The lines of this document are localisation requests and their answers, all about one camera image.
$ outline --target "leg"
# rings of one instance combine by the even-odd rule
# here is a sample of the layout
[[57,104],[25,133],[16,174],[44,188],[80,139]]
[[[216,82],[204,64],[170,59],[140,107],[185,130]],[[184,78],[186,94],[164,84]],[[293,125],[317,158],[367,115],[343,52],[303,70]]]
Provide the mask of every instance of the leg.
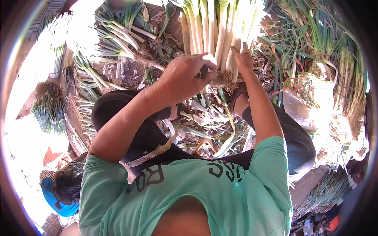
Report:
[[[288,162],[289,162],[289,175],[290,181],[299,180],[303,177],[314,165],[315,162],[315,147],[312,140],[304,131],[304,129],[298,125],[288,114],[286,114],[277,105],[273,104],[277,117],[280,121],[283,134],[287,144]],[[235,114],[247,121],[247,123],[254,129],[251,108],[249,106],[248,97],[245,94],[241,94],[236,102],[234,108]],[[241,163],[242,166],[248,166],[251,160],[253,150],[228,157],[230,162]]]
[[[92,112],[92,121],[94,128],[99,131],[101,127],[108,122],[115,114],[117,114],[131,99],[133,99],[139,92],[138,90],[118,90],[107,93],[100,97]],[[123,162],[130,162],[136,160],[146,153],[152,152],[158,145],[164,145],[168,139],[160,131],[155,124],[155,121],[168,119],[171,114],[171,108],[167,107],[147,118],[137,133],[130,145],[129,150],[125,154]],[[153,165],[158,165],[167,161],[181,160],[193,158],[190,154],[184,152],[176,145],[172,144],[171,148],[165,153],[154,157],[145,163],[130,168],[130,170],[138,176],[139,173]]]

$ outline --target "white plastic bag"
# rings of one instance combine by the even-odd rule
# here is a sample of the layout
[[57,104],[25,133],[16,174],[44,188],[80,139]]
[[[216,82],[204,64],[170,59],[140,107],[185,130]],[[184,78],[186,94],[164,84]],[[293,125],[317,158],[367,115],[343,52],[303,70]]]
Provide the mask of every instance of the white plastic bag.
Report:
[[300,79],[301,84],[311,82],[313,87],[314,102],[317,107],[307,105],[294,94],[291,88],[283,90],[283,106],[289,114],[304,130],[309,132],[326,133],[329,129],[333,112],[333,87],[332,81],[321,80],[316,76],[306,76]]

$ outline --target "blue shirt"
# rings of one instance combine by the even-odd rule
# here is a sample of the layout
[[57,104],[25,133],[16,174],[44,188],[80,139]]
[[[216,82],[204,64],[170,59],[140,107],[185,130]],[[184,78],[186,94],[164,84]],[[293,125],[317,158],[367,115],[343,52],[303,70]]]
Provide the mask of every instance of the blue shirt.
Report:
[[293,214],[285,140],[261,141],[249,170],[216,160],[155,165],[127,183],[118,163],[89,156],[80,199],[81,234],[150,236],[162,214],[192,196],[208,214],[212,236],[289,235]]
[[64,205],[63,203],[60,203],[60,207],[62,208],[61,210],[58,210],[55,207],[55,203],[57,202],[57,200],[52,193],[53,184],[54,182],[49,177],[46,177],[41,181],[42,192],[43,192],[43,195],[45,196],[47,203],[51,206],[51,208],[54,211],[56,211],[56,213],[58,213],[59,215],[63,217],[69,217],[69,216],[75,215],[77,211],[79,210],[79,205],[76,203],[72,205]]

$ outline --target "right hand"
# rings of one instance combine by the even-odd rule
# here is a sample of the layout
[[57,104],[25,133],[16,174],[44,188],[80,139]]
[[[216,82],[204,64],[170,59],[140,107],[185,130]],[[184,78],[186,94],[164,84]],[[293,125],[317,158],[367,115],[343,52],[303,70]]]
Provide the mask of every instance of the right hand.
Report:
[[166,106],[175,105],[198,94],[216,77],[216,72],[208,72],[208,69],[216,70],[216,63],[214,57],[207,52],[176,57],[151,89],[161,94],[160,101],[165,102]]
[[254,74],[253,72],[253,57],[251,53],[251,49],[248,49],[248,46],[245,42],[243,42],[243,50],[239,53],[234,46],[231,46],[231,51],[234,54],[236,65],[239,68],[240,73],[242,76]]

